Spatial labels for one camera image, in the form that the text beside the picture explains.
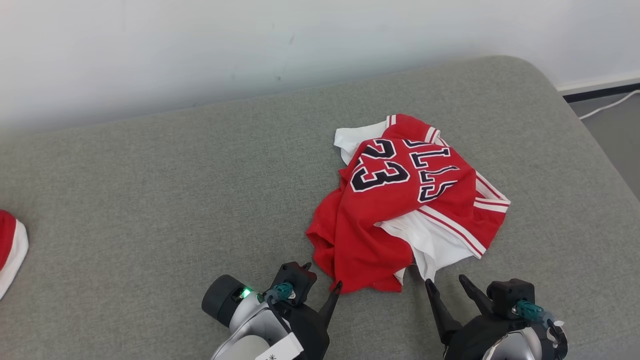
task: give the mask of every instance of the white wall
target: white wall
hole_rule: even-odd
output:
[[[123,119],[510,54],[640,78],[638,0],[0,0],[0,126]]]

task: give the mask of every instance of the jersey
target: jersey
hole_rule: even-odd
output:
[[[449,146],[438,129],[403,114],[371,126],[338,129],[334,145],[340,147],[342,159],[349,163],[360,142],[383,135],[409,136]],[[445,266],[469,256],[480,258],[502,225],[509,205],[510,201],[476,172],[472,203],[430,202],[377,226],[409,243],[422,278],[433,280],[435,272]],[[403,274],[404,269],[396,273],[400,282]]]
[[[343,291],[401,291],[394,274],[412,263],[413,250],[381,222],[418,211],[441,223],[455,218],[476,234],[491,231],[473,221],[476,171],[453,148],[426,142],[428,135],[434,130],[415,118],[390,117],[381,138],[360,143],[340,171],[340,188],[316,209],[307,231],[314,259]],[[477,237],[467,239],[484,252]]]
[[[13,282],[28,247],[24,225],[0,210],[0,299]]]

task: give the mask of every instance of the white cable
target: white cable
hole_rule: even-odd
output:
[[[610,104],[610,105],[607,105],[607,106],[602,106],[601,108],[593,110],[592,112],[588,113],[587,115],[583,115],[583,116],[579,117],[578,119],[580,119],[580,120],[586,119],[586,118],[592,116],[593,114],[601,112],[602,110],[606,110],[608,108],[612,108],[612,107],[618,105],[619,103],[623,102],[624,100],[627,100],[628,98],[631,97],[631,95],[634,95],[634,94],[640,94],[640,90],[636,90],[634,92],[630,92],[629,94],[627,94],[627,96],[625,96],[622,99],[614,102],[613,104]]]

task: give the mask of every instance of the sticker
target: sticker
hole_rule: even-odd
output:
[[[258,355],[255,360],[293,360],[296,356],[300,355],[303,350],[298,338],[296,338],[293,332],[290,332],[289,335],[273,344],[267,351]]]

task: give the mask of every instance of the green led light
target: green led light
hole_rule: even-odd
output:
[[[246,298],[247,296],[249,296],[249,294],[250,294],[250,293],[251,293],[251,289],[249,289],[249,288],[244,288],[244,290],[243,290],[243,292],[242,292],[242,295],[240,295],[240,297],[241,297],[242,299],[244,299],[244,298]]]

